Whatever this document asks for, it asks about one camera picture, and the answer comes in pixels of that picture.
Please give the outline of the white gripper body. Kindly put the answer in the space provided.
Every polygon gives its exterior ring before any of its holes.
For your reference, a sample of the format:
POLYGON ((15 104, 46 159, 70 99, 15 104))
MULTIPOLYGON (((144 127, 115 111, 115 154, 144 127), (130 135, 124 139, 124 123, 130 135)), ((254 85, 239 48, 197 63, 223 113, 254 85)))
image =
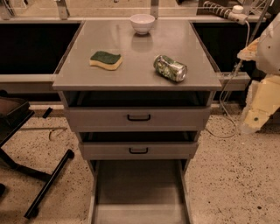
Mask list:
POLYGON ((262 32, 258 44, 256 67, 266 74, 280 74, 280 13, 262 32))

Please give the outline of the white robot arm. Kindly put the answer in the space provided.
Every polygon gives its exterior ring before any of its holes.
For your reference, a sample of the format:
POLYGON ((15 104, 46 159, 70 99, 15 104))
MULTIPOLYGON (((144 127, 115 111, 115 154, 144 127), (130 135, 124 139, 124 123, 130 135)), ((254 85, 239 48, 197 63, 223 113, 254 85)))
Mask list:
POLYGON ((266 74, 253 80, 248 88, 246 106, 241 113, 240 131, 255 133, 280 109, 280 13, 237 57, 253 60, 256 68, 266 74))

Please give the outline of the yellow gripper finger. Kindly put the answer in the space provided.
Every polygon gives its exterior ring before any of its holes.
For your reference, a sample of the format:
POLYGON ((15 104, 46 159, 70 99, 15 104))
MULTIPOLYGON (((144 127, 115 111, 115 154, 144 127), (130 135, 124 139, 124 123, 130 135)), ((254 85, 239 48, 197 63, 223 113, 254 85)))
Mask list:
POLYGON ((237 53, 237 58, 240 60, 245 61, 258 61, 258 44, 259 44, 259 38, 256 38, 254 41, 252 41, 248 46, 243 48, 237 53))
POLYGON ((246 107, 241 113, 241 133, 257 132, 279 108, 280 76, 267 74, 261 81, 253 80, 248 88, 246 107))

